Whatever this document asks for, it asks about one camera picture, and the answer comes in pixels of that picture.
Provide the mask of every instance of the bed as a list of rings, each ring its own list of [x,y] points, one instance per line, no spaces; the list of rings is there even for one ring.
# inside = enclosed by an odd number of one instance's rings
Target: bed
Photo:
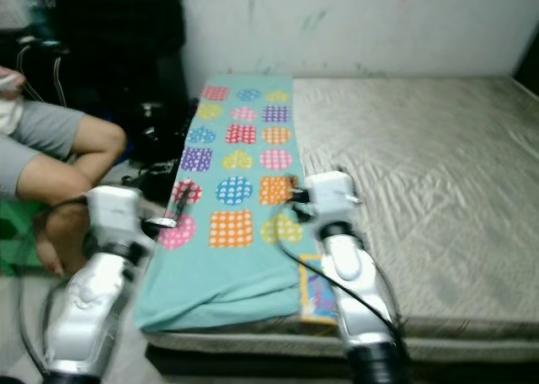
[[[537,363],[537,97],[508,78],[296,79],[293,105],[305,174],[359,186],[412,359]],[[294,316],[145,335],[164,373],[346,374],[336,330]]]

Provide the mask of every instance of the leg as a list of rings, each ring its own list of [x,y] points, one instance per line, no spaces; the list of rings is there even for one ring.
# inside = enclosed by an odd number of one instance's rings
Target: leg
[[[45,155],[37,155],[24,167],[17,183],[17,195],[23,200],[38,200],[48,205],[72,199],[91,189],[90,183],[74,167]],[[85,206],[69,205],[38,218],[36,245],[44,266],[61,275],[79,270],[86,259],[81,247],[88,228]]]
[[[117,125],[85,115],[72,151],[82,154],[73,164],[95,186],[125,150],[125,133]]]

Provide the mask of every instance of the bare foot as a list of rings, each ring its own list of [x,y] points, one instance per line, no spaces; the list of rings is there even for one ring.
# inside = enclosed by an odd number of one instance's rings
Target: bare foot
[[[45,232],[45,216],[39,214],[34,220],[35,250],[45,270],[58,276],[64,275],[60,258]]]

